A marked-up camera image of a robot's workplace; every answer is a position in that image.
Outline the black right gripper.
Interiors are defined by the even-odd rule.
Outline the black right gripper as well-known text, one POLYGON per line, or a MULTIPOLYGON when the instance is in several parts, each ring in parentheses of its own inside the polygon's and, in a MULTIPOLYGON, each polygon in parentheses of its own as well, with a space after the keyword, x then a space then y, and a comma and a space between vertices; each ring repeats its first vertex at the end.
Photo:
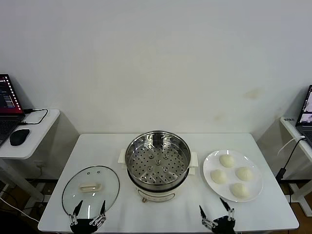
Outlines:
POLYGON ((212 232, 215 234, 236 234, 234 230, 236 219, 234 218, 234 208, 231 208, 229 204, 223 200, 221 197, 219 198, 224 208, 228 212, 228 215, 217 218, 213 221, 213 223, 207 219, 203 209, 200 208, 201 222, 202 225, 206 228, 211 228, 212 232))

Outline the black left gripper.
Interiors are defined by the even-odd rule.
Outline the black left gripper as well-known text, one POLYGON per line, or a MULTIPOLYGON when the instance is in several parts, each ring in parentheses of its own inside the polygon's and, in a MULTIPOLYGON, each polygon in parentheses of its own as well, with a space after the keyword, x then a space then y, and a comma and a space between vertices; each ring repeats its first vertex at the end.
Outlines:
POLYGON ((98 230, 106 220, 106 201, 104 200, 99 215, 93 219, 77 219, 83 200, 74 208, 72 214, 69 214, 70 229, 74 234, 92 234, 98 230))

